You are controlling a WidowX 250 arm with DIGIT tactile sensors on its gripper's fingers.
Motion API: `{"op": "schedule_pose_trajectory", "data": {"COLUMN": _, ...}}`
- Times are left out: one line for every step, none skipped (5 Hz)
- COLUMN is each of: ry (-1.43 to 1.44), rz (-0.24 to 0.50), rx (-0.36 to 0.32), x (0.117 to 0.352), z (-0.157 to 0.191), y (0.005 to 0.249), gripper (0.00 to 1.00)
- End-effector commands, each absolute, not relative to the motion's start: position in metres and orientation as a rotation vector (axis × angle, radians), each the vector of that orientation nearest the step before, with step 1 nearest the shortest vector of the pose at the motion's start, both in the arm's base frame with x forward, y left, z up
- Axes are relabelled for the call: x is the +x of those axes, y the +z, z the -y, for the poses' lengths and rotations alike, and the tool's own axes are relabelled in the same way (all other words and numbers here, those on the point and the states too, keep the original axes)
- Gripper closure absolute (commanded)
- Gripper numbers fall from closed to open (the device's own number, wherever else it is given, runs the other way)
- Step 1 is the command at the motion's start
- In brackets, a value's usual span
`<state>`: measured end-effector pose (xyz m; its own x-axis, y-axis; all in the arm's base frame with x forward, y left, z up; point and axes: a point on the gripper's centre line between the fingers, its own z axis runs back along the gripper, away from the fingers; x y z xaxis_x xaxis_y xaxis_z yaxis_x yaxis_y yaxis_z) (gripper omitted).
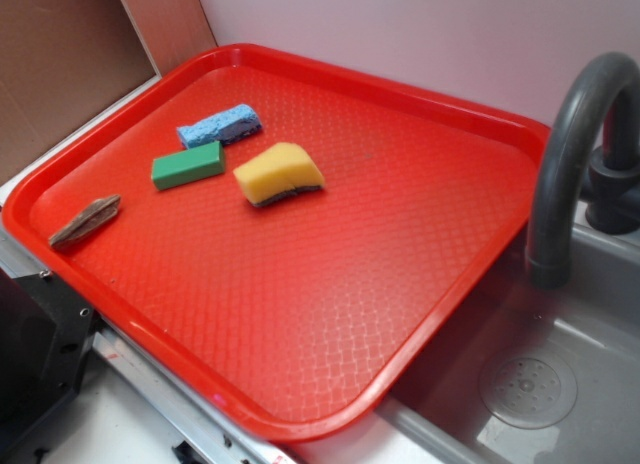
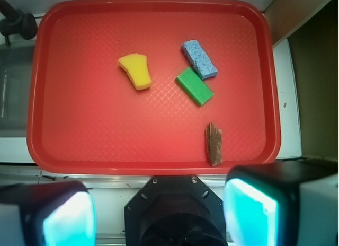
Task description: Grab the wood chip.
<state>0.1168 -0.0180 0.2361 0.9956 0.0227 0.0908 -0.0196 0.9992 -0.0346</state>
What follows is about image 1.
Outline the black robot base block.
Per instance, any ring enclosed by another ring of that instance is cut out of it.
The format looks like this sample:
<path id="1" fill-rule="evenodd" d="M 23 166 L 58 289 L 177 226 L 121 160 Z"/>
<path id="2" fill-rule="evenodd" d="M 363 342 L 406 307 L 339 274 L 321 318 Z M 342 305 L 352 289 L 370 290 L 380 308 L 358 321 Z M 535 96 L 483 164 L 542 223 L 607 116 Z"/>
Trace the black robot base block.
<path id="1" fill-rule="evenodd" d="M 1 273 L 1 450 L 78 394 L 94 308 L 61 278 Z"/>

